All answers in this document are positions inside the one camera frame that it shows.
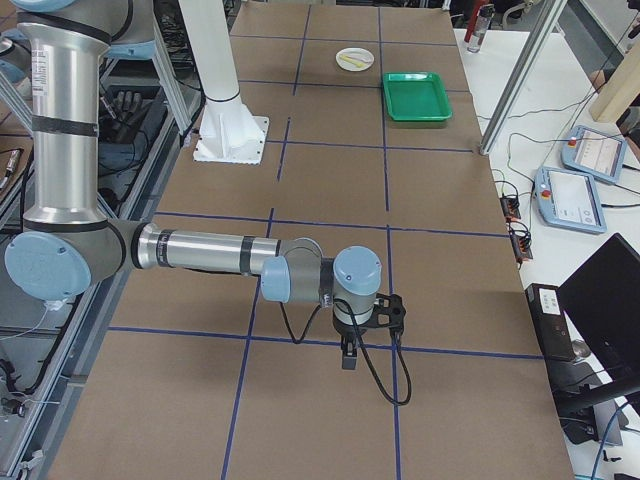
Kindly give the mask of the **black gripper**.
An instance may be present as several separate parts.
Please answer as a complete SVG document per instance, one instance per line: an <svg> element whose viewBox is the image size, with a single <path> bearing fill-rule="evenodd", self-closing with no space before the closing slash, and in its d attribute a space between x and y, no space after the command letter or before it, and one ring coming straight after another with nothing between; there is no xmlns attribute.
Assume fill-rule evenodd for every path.
<svg viewBox="0 0 640 480"><path fill-rule="evenodd" d="M341 340L341 368L343 370L355 370L357 365L358 340L353 325L347 325L339 319L332 321L335 330L339 333Z"/></svg>

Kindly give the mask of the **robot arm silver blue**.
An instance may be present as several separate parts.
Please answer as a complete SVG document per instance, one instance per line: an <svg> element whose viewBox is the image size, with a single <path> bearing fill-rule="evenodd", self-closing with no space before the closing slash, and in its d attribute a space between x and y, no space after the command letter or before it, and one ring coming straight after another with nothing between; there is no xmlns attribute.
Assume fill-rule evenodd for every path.
<svg viewBox="0 0 640 480"><path fill-rule="evenodd" d="M381 265L368 248L335 258L316 242L180 230L108 219L97 206L99 64L112 44L151 29L148 1L21 1L32 58L34 205L7 248L11 280L62 300L134 267L256 276L264 299L331 307L342 365L366 354L362 335L381 313Z"/></svg>

